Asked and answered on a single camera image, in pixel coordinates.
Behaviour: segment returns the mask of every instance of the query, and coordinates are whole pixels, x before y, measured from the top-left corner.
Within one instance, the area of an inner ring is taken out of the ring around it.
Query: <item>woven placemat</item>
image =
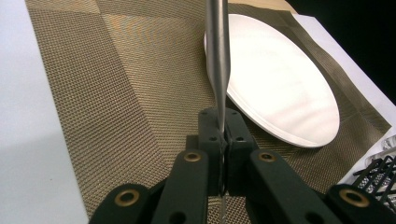
[[[165,178],[186,135],[197,134],[198,112],[214,105],[205,1],[26,3],[88,215],[120,184],[151,187]],[[390,126],[289,12],[235,4],[229,12],[287,36],[332,88],[341,125],[325,147],[292,146],[245,118],[261,148],[280,153],[310,187],[325,191]],[[248,222],[243,201],[228,200],[230,222]],[[209,223],[218,222],[219,200],[209,201],[208,214]]]

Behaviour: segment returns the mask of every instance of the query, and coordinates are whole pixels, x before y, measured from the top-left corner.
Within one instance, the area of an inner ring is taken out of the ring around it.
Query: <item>metal shaft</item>
[[[231,71],[227,6],[227,0],[206,0],[206,69],[215,94],[221,134]]]

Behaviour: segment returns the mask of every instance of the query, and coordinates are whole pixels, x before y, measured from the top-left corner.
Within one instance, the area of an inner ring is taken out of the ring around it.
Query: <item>table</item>
[[[245,3],[295,12],[285,1]],[[392,115],[396,106],[318,21],[297,14],[294,18],[395,126]],[[0,49],[0,223],[87,223],[35,33],[22,0],[0,2]],[[391,128],[384,138],[393,134],[396,130]],[[367,155],[377,151],[379,142]],[[351,172],[360,168],[362,163],[358,162]],[[349,182],[351,172],[341,182]]]

